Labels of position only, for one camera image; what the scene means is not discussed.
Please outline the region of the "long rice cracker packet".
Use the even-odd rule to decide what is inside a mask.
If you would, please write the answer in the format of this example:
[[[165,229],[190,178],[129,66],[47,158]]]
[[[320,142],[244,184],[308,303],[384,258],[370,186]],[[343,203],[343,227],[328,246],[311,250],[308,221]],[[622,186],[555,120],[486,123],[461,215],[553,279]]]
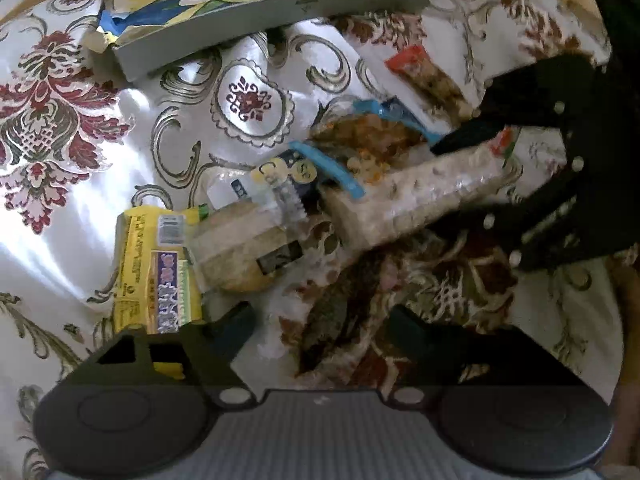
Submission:
[[[338,236],[364,252],[495,194],[512,180],[509,158],[519,134],[518,127],[506,127],[472,148],[384,174],[363,185],[360,198],[329,188],[324,202]]]

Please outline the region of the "red topped brown ball packet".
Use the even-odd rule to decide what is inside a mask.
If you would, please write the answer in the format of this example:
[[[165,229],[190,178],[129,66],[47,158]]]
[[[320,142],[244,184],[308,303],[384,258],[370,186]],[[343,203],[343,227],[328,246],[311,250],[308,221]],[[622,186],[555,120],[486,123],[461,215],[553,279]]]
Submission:
[[[413,44],[385,61],[386,67],[401,76],[430,103],[434,113],[458,126],[474,117],[475,108],[460,87],[428,55],[422,44]]]

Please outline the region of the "blue mixed nut packet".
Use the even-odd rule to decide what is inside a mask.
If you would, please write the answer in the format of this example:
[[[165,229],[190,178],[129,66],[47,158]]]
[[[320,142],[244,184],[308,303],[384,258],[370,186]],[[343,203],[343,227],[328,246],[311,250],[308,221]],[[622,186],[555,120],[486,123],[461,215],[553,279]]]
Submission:
[[[308,136],[288,144],[309,159],[326,184],[352,200],[411,159],[427,159],[441,133],[422,125],[398,99],[336,98],[319,108]]]

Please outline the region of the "yellow snack packet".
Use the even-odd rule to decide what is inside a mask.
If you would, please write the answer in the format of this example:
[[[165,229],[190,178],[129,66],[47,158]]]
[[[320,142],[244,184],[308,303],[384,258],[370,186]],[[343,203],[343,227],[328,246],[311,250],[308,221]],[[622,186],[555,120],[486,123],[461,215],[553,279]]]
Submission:
[[[188,241],[206,211],[141,205],[118,217],[117,278],[112,310],[116,334],[131,327],[176,334],[203,319],[202,292]]]

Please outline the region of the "clear round cake packet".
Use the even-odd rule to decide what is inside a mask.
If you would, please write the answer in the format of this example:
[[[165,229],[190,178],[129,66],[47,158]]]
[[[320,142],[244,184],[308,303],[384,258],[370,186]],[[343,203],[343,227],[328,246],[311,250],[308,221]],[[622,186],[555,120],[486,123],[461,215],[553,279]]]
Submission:
[[[302,207],[275,200],[239,200],[213,212],[186,243],[198,284],[206,292],[262,292],[303,258],[308,226]]]

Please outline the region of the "grey tray with painted liner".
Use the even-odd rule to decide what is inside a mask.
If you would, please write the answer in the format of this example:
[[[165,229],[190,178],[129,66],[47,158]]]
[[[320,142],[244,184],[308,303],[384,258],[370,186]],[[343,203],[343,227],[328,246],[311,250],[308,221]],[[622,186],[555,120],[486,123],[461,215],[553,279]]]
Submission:
[[[135,81],[199,50],[310,18],[378,10],[413,12],[430,0],[104,0],[84,47],[114,55]]]

